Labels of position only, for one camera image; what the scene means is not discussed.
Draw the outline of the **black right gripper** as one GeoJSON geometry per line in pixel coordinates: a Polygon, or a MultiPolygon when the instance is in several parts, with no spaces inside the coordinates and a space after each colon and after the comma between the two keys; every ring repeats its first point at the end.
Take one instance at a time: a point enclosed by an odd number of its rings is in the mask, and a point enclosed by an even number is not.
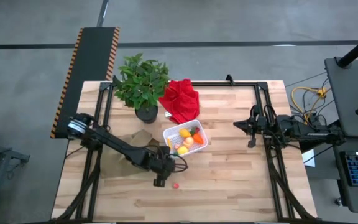
{"type": "Polygon", "coordinates": [[[262,133],[272,124],[266,107],[267,105],[265,105],[264,108],[254,105],[250,110],[250,118],[248,120],[235,121],[233,125],[245,133],[249,132],[251,136],[262,133]]]}

